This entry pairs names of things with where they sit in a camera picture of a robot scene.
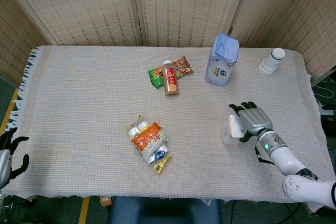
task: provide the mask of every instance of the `small white box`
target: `small white box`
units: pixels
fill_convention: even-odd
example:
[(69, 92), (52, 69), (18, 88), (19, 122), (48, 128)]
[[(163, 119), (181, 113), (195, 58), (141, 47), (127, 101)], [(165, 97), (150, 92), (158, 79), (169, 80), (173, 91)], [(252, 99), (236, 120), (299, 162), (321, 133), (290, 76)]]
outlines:
[(237, 115), (230, 115), (223, 125), (223, 143), (225, 146), (237, 146), (246, 129)]

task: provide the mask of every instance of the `tablecloth fringe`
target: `tablecloth fringe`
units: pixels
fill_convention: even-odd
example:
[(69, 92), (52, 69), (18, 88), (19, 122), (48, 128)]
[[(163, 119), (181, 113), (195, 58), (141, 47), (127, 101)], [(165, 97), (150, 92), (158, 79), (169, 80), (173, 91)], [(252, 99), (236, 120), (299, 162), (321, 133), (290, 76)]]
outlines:
[(24, 69), (24, 74), (22, 76), (22, 83), (18, 87), (17, 93), (18, 97), (15, 102), (16, 109), (14, 109), (10, 116), (9, 116), (9, 122), (7, 123), (5, 131), (9, 131), (12, 128), (15, 128), (18, 126), (19, 117), (20, 117), (20, 109), (22, 106), (22, 103), (24, 102), (27, 89), (30, 85), (30, 76), (32, 75), (32, 71), (34, 69), (34, 63), (38, 60), (40, 56), (40, 47), (37, 47), (36, 49), (33, 49), (30, 53), (30, 57), (28, 58), (28, 64), (26, 65)]

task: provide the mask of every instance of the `white tablecloth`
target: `white tablecloth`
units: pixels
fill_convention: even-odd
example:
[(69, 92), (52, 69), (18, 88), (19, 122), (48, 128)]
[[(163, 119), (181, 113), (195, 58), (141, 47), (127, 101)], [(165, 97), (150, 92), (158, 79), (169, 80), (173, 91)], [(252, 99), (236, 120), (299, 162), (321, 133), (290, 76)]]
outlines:
[[(298, 158), (322, 179), (335, 179), (302, 55), (286, 50), (271, 76), (258, 64), (272, 49), (240, 48), (226, 87), (204, 81), (210, 48), (43, 46), (34, 51), (20, 88), (18, 135), (29, 136), (13, 166), (28, 170), (3, 192), (30, 195), (123, 195), (290, 202), (283, 176), (262, 164), (255, 138), (222, 144), (230, 103), (254, 101)], [(193, 74), (166, 97), (147, 71), (185, 56)], [(156, 174), (131, 144), (125, 126), (139, 115), (156, 121), (172, 158)], [(263, 158), (268, 158), (260, 147)]]

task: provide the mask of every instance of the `beige woven wall panel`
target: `beige woven wall panel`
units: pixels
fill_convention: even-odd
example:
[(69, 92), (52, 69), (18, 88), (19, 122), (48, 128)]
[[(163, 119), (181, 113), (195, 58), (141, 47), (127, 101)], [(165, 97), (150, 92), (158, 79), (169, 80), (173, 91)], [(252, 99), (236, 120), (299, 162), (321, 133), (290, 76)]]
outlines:
[(0, 0), (0, 75), (3, 78), (18, 86), (31, 50), (47, 44), (15, 0)]
[(27, 1), (59, 45), (139, 45), (131, 0)]
[(141, 0), (148, 46), (208, 47), (227, 33), (239, 0)]
[(270, 46), (304, 57), (312, 81), (336, 65), (336, 0), (296, 0)]
[(232, 37), (242, 47), (263, 47), (268, 31), (292, 0), (241, 0), (232, 23)]

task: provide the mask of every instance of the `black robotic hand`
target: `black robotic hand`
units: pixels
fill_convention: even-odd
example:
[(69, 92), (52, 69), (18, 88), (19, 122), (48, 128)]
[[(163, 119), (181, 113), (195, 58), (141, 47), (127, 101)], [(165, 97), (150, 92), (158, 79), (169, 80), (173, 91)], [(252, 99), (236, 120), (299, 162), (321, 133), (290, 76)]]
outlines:
[(12, 170), (12, 155), (21, 141), (29, 138), (20, 136), (12, 141), (13, 134), (17, 128), (5, 132), (0, 136), (0, 189), (5, 187), (11, 179), (25, 172), (29, 164), (28, 154), (23, 157), (23, 164), (20, 168)]
[(264, 129), (273, 129), (272, 121), (261, 108), (258, 108), (253, 102), (242, 102), (241, 104), (245, 108), (234, 104), (229, 105), (240, 117), (247, 130), (244, 138), (240, 139), (241, 142), (247, 142), (252, 136), (257, 136)]

